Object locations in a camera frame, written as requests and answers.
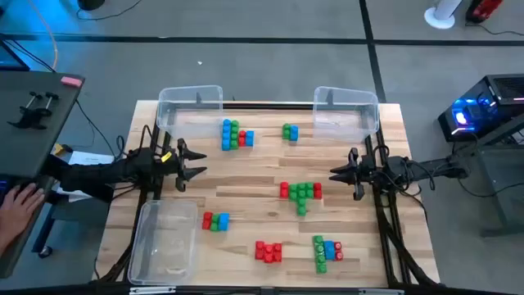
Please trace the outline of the white pedestal base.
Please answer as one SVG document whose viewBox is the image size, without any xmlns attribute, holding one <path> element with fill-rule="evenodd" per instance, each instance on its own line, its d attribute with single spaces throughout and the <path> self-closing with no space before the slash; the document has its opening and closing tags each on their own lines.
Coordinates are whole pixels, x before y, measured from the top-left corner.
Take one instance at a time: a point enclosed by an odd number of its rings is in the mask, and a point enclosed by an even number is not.
<svg viewBox="0 0 524 295">
<path fill-rule="evenodd" d="M 454 26 L 454 13 L 462 0 L 436 0 L 436 4 L 424 12 L 425 21 L 433 28 L 447 30 Z"/>
</svg>

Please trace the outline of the black round base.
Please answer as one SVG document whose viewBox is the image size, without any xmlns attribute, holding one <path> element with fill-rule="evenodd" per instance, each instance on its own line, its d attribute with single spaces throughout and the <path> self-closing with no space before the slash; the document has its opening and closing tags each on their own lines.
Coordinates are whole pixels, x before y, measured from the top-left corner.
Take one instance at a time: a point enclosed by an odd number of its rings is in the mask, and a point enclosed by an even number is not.
<svg viewBox="0 0 524 295">
<path fill-rule="evenodd" d="M 106 0 L 77 0 L 79 9 L 82 11 L 94 11 L 100 8 Z"/>
</svg>

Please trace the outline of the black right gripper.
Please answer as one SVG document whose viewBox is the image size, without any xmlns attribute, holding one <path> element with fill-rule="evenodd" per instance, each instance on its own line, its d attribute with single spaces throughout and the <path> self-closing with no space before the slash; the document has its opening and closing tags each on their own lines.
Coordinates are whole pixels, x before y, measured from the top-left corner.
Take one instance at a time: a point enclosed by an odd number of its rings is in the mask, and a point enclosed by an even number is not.
<svg viewBox="0 0 524 295">
<path fill-rule="evenodd" d="M 348 155 L 348 163 L 344 166 L 339 166 L 330 169 L 331 173 L 342 173 L 332 175 L 329 177 L 332 181 L 338 181 L 345 184 L 351 184 L 354 186 L 353 199 L 360 201 L 364 197 L 364 186 L 363 182 L 372 184 L 378 180 L 377 168 L 372 156 L 362 156 L 361 161 L 359 159 L 359 152 L 356 147 L 350 149 Z"/>
</svg>

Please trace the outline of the black computer with blue lights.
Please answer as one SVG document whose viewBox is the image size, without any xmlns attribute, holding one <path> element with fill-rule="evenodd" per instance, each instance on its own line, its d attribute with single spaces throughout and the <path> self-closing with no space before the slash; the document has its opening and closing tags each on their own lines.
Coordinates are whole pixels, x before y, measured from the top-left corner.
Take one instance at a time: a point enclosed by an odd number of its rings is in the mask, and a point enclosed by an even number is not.
<svg viewBox="0 0 524 295">
<path fill-rule="evenodd" d="M 438 116 L 445 141 L 481 138 L 524 113 L 524 74 L 486 75 Z"/>
</svg>

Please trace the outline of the white paper sheet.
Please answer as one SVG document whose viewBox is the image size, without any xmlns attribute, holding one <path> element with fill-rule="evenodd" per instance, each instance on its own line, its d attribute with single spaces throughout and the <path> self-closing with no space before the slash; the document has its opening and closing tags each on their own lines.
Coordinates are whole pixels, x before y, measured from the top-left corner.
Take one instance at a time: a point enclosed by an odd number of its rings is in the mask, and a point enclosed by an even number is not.
<svg viewBox="0 0 524 295">
<path fill-rule="evenodd" d="M 96 154 L 90 152 L 74 151 L 68 163 L 70 165 L 96 165 L 96 164 L 110 164 L 115 158 L 110 155 Z M 65 194 L 69 197 L 69 202 L 77 202 L 86 198 L 91 198 L 91 195 L 83 193 L 82 191 L 65 191 L 61 186 L 58 187 L 57 192 Z"/>
</svg>

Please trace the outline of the long blue toy block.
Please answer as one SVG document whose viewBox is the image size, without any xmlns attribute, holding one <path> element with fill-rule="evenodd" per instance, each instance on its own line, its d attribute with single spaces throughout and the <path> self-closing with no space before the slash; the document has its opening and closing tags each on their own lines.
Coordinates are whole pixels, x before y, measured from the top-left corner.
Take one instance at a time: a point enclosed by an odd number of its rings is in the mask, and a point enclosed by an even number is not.
<svg viewBox="0 0 524 295">
<path fill-rule="evenodd" d="M 231 146 L 231 120 L 224 119 L 222 124 L 222 150 L 229 151 Z"/>
</svg>

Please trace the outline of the dark monitor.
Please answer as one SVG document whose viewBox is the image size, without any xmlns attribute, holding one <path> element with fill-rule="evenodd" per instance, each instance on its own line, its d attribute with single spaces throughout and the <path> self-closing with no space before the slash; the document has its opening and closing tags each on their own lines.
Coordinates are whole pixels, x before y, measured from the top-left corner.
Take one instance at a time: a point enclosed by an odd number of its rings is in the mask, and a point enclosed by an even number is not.
<svg viewBox="0 0 524 295">
<path fill-rule="evenodd" d="M 29 67 L 0 40 L 0 70 L 29 71 Z"/>
</svg>

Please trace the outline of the dark grey side desk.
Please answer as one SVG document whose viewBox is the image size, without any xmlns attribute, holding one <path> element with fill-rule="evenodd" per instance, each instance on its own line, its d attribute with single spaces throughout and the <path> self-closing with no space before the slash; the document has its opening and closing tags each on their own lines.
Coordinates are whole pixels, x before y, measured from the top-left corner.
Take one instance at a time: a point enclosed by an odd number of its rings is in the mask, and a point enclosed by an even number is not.
<svg viewBox="0 0 524 295">
<path fill-rule="evenodd" d="M 84 78 L 78 75 L 0 71 L 0 206 L 16 185 L 36 183 L 45 189 L 51 187 L 51 179 L 42 175 L 41 169 L 82 89 L 62 84 L 63 76 L 81 79 L 84 86 Z M 51 102 L 52 115 L 40 120 L 46 129 L 17 129 L 7 123 L 20 120 L 20 107 L 29 102 L 30 92 L 43 95 L 41 100 L 33 102 L 31 109 L 46 106 L 46 92 L 60 98 Z"/>
</svg>

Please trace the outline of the person's hand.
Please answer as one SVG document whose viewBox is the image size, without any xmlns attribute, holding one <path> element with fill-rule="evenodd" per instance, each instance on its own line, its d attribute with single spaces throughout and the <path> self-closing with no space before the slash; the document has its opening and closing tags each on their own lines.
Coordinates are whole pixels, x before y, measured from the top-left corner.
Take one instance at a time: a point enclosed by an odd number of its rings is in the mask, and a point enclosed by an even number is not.
<svg viewBox="0 0 524 295">
<path fill-rule="evenodd" d="M 35 183 L 24 188 L 16 185 L 7 193 L 0 206 L 0 256 L 27 228 L 44 197 L 43 189 L 38 188 Z"/>
</svg>

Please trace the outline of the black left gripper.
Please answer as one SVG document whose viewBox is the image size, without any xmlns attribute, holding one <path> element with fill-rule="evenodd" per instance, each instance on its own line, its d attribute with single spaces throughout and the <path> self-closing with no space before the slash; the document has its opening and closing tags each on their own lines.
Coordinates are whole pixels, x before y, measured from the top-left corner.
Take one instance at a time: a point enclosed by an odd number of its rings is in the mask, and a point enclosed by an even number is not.
<svg viewBox="0 0 524 295">
<path fill-rule="evenodd" d="M 206 154 L 199 152 L 192 152 L 187 148 L 187 144 L 183 138 L 177 140 L 176 148 L 167 148 L 160 154 L 160 158 L 167 152 L 171 152 L 172 156 L 166 162 L 160 160 L 160 173 L 163 175 L 175 174 L 175 188 L 179 192 L 186 191 L 186 182 L 199 175 L 201 172 L 207 170 L 205 166 L 202 167 L 186 167 L 185 161 L 194 161 L 206 158 Z"/>
</svg>

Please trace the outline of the clear plastic bin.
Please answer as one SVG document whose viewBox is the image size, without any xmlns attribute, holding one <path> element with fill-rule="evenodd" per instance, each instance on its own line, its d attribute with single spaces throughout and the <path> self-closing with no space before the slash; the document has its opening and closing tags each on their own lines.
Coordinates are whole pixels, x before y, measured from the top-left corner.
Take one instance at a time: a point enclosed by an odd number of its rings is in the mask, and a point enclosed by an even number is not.
<svg viewBox="0 0 524 295">
<path fill-rule="evenodd" d="M 150 200 L 140 211 L 127 279 L 135 285 L 179 285 L 192 276 L 195 202 Z"/>
<path fill-rule="evenodd" d="M 361 143 L 379 129 L 378 99 L 374 93 L 319 86 L 314 90 L 315 138 Z"/>
<path fill-rule="evenodd" d="M 158 128 L 172 138 L 212 138 L 223 119 L 223 89 L 218 85 L 164 88 L 159 93 Z"/>
</svg>

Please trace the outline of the black double screw clamp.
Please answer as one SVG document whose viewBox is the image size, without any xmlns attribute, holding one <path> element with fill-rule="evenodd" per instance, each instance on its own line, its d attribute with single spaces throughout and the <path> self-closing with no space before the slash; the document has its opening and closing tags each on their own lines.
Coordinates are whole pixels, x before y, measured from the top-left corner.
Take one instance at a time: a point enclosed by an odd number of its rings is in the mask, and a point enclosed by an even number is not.
<svg viewBox="0 0 524 295">
<path fill-rule="evenodd" d="M 30 92 L 29 95 L 31 99 L 26 104 L 25 107 L 20 107 L 21 118 L 17 122 L 8 121 L 9 125 L 16 127 L 17 129 L 46 129 L 45 125 L 40 123 L 40 120 L 44 117 L 50 117 L 52 111 L 49 109 L 51 102 L 58 101 L 60 98 L 55 93 L 46 92 L 45 97 L 47 98 L 47 104 L 44 108 L 34 108 L 30 107 L 33 105 L 33 102 L 36 100 L 41 100 L 43 98 L 42 94 L 36 92 Z"/>
</svg>

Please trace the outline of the grey computer stand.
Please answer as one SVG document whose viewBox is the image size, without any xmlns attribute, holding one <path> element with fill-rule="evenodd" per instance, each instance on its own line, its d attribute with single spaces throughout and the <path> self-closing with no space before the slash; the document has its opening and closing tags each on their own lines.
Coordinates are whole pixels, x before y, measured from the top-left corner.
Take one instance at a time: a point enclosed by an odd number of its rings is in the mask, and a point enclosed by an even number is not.
<svg viewBox="0 0 524 295">
<path fill-rule="evenodd" d="M 524 144 L 499 144 L 523 128 L 524 123 L 507 123 L 479 142 L 478 164 L 500 221 L 497 228 L 483 229 L 483 238 L 524 234 Z"/>
</svg>

